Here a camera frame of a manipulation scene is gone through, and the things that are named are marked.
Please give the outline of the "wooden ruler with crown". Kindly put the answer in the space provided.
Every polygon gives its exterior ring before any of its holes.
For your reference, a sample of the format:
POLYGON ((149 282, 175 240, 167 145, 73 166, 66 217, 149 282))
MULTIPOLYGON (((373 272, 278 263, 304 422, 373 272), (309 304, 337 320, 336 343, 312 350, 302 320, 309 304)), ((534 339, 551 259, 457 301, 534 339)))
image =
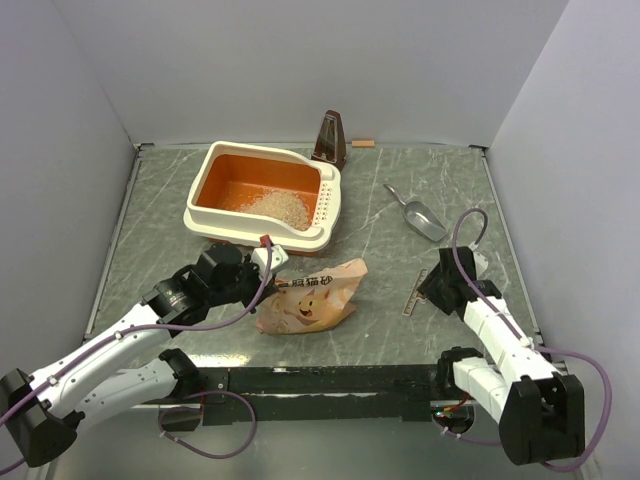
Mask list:
POLYGON ((429 270, 428 269, 421 269, 415 282, 414 285, 412 287, 411 293, 409 295, 409 298, 407 299, 404 308, 402 310, 402 315, 405 317, 410 317, 415 309, 415 306, 417 304, 422 304, 424 305, 427 300, 424 298, 424 296, 422 294, 420 294, 418 292, 418 288, 422 285, 422 283, 427 279, 429 274, 429 270))

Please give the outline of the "peach cat litter bag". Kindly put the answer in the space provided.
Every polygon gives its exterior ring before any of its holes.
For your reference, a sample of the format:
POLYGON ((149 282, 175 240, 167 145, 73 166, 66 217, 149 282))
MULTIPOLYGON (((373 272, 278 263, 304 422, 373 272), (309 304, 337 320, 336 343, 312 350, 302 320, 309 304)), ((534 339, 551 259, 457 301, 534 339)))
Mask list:
POLYGON ((258 307, 257 329, 268 335, 301 335, 331 330, 355 312, 352 302, 368 273, 362 258, 291 280, 277 280, 276 291, 258 307))

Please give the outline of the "silver metal scoop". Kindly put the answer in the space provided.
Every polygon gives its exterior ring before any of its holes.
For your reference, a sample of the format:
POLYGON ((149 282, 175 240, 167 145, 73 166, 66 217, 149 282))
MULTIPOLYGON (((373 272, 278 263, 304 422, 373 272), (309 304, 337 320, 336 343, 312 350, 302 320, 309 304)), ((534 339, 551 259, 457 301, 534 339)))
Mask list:
POLYGON ((417 200, 405 200, 390 184, 384 184, 383 187, 400 203, 404 221, 414 232, 432 242, 444 239, 447 234, 446 227, 429 207, 417 200))

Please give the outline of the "white orange litter box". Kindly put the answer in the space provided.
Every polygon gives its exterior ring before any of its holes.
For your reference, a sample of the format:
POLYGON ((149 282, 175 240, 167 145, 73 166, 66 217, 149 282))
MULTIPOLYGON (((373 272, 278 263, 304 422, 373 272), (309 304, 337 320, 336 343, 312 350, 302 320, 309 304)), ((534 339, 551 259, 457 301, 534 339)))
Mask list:
POLYGON ((341 210, 341 174, 290 150, 217 141, 190 187, 183 222, 195 235, 255 247, 260 237, 292 253, 313 255, 330 242, 341 210), (304 231, 237 207, 273 191, 293 193, 308 209, 304 231))

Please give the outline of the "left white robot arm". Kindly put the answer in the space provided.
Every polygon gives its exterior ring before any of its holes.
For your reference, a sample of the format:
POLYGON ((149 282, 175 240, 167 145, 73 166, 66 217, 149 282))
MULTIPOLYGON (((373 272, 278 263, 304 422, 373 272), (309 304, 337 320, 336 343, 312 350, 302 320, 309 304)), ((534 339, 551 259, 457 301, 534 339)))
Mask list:
POLYGON ((248 255, 214 244, 72 353, 33 373, 8 372, 1 379, 1 425, 22 455, 14 465, 45 465, 68 450, 80 430, 138 404, 192 398, 198 370, 181 350, 138 369, 128 363, 182 332, 206 331, 203 322, 214 307, 242 304, 234 322, 255 312, 287 261, 269 236, 248 255))

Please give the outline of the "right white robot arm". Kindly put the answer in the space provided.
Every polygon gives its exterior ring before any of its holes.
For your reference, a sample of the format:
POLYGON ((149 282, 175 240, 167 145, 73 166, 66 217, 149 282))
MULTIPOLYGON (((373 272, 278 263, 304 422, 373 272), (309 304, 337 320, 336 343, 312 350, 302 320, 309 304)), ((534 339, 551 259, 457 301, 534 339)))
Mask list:
POLYGON ((584 389, 561 373, 519 327, 495 284, 477 277, 473 251, 442 248, 418 293, 457 314, 484 349, 454 347, 437 362, 441 394, 468 394, 496 421, 516 465, 576 458, 585 451, 584 389))

